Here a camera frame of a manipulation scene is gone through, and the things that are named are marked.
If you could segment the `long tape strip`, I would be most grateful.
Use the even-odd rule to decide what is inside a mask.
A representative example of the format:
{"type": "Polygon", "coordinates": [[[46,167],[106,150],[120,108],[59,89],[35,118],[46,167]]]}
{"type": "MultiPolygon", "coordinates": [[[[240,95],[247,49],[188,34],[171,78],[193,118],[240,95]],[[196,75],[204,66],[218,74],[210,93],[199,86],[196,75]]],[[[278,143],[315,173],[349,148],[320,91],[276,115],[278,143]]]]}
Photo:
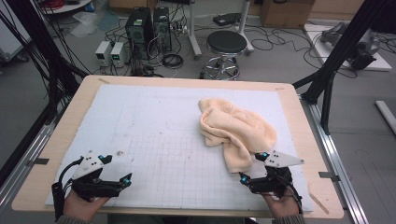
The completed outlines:
{"type": "Polygon", "coordinates": [[[329,215],[329,210],[322,204],[322,202],[311,192],[309,192],[309,196],[312,201],[326,214],[329,215]]]}

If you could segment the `white power supply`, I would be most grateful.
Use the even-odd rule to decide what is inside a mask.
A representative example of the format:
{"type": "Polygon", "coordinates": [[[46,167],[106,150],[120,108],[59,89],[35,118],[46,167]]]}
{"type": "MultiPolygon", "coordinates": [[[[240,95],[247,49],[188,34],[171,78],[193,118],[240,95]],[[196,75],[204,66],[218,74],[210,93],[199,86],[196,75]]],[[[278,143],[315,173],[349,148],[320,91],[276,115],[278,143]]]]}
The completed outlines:
{"type": "Polygon", "coordinates": [[[95,55],[101,66],[109,66],[111,63],[111,44],[108,41],[102,41],[98,46],[95,55]]]}
{"type": "Polygon", "coordinates": [[[113,64],[117,68],[121,68],[126,64],[127,52],[123,42],[116,42],[110,53],[113,64]]]}

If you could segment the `peach towel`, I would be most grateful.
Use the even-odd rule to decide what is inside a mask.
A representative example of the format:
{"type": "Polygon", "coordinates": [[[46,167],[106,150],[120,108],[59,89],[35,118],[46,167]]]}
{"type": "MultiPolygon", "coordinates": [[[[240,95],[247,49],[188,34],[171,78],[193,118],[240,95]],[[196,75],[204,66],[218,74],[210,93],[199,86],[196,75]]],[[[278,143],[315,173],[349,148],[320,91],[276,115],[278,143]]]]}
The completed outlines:
{"type": "Polygon", "coordinates": [[[207,147],[222,146],[230,173],[246,172],[252,153],[270,152],[277,141],[276,129],[259,114],[220,98],[199,101],[200,133],[207,147]]]}

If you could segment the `cardboard box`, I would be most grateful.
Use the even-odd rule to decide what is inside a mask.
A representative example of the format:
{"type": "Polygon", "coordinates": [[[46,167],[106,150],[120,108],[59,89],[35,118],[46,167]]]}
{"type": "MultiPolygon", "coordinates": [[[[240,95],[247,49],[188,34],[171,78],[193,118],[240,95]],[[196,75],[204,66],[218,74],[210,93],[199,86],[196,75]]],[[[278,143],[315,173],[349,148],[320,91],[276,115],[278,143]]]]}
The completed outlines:
{"type": "Polygon", "coordinates": [[[302,29],[316,0],[263,0],[261,22],[269,28],[302,29]]]}

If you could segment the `metal bracket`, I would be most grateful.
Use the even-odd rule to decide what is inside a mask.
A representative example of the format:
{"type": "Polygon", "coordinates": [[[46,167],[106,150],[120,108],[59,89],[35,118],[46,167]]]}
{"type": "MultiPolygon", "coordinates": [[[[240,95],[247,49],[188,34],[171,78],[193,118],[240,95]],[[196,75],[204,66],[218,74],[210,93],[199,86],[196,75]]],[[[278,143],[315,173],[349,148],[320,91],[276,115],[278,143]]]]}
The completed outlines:
{"type": "Polygon", "coordinates": [[[45,158],[37,158],[35,160],[30,160],[27,162],[26,166],[28,167],[33,167],[36,164],[40,165],[47,165],[50,159],[45,159],[45,158]]]}
{"type": "Polygon", "coordinates": [[[338,182],[340,180],[338,175],[335,175],[331,172],[319,172],[320,178],[329,178],[332,182],[338,182]]]}

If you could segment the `white tube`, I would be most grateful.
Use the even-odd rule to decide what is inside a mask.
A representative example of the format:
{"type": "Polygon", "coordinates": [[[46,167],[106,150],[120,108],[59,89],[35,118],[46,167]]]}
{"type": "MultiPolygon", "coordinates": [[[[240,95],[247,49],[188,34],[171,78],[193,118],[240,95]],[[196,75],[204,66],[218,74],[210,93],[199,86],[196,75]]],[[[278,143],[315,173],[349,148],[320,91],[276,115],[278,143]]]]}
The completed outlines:
{"type": "Polygon", "coordinates": [[[384,101],[376,101],[375,105],[382,114],[383,118],[387,122],[388,126],[392,129],[393,133],[396,135],[396,118],[393,116],[392,112],[386,105],[384,101]]]}

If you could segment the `aluminium rail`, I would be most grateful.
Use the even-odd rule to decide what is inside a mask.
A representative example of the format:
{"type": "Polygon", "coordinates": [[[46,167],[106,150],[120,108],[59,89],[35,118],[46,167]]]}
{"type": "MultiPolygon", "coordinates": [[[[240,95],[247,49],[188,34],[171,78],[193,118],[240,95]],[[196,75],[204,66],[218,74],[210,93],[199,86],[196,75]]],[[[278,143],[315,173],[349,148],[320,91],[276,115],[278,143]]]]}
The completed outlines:
{"type": "Polygon", "coordinates": [[[47,105],[0,169],[0,214],[10,205],[11,199],[34,167],[26,166],[27,162],[40,158],[66,108],[67,105],[58,104],[51,115],[50,106],[47,105]]]}
{"type": "Polygon", "coordinates": [[[325,164],[330,169],[329,172],[338,175],[340,178],[338,182],[333,183],[336,186],[337,194],[341,197],[342,208],[346,211],[348,218],[353,224],[369,224],[336,145],[332,137],[326,134],[320,125],[320,109],[317,105],[309,104],[302,97],[299,97],[299,100],[318,142],[319,150],[324,157],[325,164]]]}

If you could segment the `white grid mat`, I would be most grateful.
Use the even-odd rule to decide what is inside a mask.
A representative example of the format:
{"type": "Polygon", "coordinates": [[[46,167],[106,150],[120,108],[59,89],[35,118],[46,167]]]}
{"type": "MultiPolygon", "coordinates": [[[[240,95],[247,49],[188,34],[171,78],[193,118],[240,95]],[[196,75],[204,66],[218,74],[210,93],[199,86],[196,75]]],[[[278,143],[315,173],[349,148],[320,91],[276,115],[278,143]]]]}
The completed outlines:
{"type": "Polygon", "coordinates": [[[66,150],[57,177],[67,181],[74,161],[111,156],[101,179],[131,177],[131,186],[110,207],[264,211],[253,194],[229,173],[220,146],[207,147],[199,131],[200,100],[224,99],[256,112],[277,132],[274,149],[296,149],[276,91],[103,85],[66,150]]]}

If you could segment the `white stand leg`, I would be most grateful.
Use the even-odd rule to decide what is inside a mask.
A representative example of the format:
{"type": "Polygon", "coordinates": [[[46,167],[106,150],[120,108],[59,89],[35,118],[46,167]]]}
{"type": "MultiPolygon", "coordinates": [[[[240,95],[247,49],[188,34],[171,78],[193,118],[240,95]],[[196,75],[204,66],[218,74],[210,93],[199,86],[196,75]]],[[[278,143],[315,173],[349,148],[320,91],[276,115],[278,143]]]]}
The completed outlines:
{"type": "Polygon", "coordinates": [[[253,46],[251,45],[250,41],[248,40],[245,34],[249,5],[250,5],[250,0],[243,0],[243,5],[241,9],[241,20],[239,22],[239,25],[236,27],[237,33],[240,34],[242,37],[244,37],[245,40],[247,41],[246,55],[249,55],[254,51],[253,46]]]}
{"type": "Polygon", "coordinates": [[[189,40],[194,53],[194,59],[199,60],[202,56],[202,52],[197,42],[197,38],[195,36],[195,12],[194,12],[195,0],[189,0],[189,3],[190,3],[189,40]]]}

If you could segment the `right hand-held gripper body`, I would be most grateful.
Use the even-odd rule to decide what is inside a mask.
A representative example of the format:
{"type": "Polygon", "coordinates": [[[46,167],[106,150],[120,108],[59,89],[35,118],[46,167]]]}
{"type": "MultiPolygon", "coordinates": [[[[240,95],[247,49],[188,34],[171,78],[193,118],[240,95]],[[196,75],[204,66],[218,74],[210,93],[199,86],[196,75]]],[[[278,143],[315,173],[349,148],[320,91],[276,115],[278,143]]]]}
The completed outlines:
{"type": "Polygon", "coordinates": [[[278,151],[268,154],[263,161],[266,176],[250,179],[248,188],[253,193],[273,192],[276,197],[282,197],[292,184],[290,166],[304,164],[304,160],[278,151]]]}

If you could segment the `round white table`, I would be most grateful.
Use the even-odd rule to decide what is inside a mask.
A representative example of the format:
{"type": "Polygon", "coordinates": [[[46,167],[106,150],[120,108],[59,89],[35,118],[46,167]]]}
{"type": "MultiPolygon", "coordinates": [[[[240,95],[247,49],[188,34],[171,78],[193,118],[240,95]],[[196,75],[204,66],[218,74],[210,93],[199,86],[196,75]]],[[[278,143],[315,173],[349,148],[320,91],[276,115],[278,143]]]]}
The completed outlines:
{"type": "Polygon", "coordinates": [[[87,5],[91,4],[91,3],[92,3],[92,0],[80,0],[78,5],[67,5],[67,4],[65,4],[62,7],[55,8],[55,9],[53,9],[53,8],[43,8],[43,11],[46,14],[58,14],[58,13],[64,13],[64,12],[68,12],[68,11],[72,11],[72,10],[75,10],[75,9],[79,9],[79,8],[85,7],[85,6],[87,6],[87,5]]]}

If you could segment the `clear plastic sheet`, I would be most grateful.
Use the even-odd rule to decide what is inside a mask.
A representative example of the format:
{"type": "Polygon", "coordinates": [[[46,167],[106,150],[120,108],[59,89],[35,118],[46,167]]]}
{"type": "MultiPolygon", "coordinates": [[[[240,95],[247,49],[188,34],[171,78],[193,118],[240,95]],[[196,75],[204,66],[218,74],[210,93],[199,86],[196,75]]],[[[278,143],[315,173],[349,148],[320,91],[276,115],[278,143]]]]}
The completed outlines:
{"type": "Polygon", "coordinates": [[[79,12],[73,18],[78,21],[78,25],[71,32],[73,36],[84,37],[96,31],[98,16],[95,13],[79,12]]]}

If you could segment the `slim black computer tower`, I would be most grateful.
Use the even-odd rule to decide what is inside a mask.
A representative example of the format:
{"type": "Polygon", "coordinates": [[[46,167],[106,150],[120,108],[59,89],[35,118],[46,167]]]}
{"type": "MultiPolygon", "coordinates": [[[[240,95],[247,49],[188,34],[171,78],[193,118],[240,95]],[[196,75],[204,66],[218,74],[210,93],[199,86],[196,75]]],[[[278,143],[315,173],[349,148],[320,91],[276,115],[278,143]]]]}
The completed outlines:
{"type": "Polygon", "coordinates": [[[165,51],[171,51],[172,41],[168,7],[156,7],[154,9],[153,25],[158,47],[165,51]]]}

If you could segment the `black round stool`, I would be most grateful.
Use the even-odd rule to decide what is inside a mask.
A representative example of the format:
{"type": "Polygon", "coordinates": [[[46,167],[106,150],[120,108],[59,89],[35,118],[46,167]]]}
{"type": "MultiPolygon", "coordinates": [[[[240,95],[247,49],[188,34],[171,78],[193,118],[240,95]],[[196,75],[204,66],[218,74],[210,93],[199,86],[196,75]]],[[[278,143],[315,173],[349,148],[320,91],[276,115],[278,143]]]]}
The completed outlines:
{"type": "Polygon", "coordinates": [[[200,79],[236,80],[240,75],[236,57],[245,51],[247,45],[246,39],[233,31],[221,30],[210,34],[206,46],[216,56],[203,66],[200,79]]]}

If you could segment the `black flat device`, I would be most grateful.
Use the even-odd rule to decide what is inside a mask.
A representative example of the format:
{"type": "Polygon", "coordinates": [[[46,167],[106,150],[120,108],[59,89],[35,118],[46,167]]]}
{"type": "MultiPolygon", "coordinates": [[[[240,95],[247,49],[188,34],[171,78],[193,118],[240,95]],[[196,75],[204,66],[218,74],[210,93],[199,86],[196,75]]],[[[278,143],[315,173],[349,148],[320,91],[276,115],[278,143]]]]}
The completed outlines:
{"type": "Polygon", "coordinates": [[[240,20],[241,20],[240,13],[228,13],[228,14],[218,15],[213,18],[213,22],[218,26],[235,24],[240,20]]]}

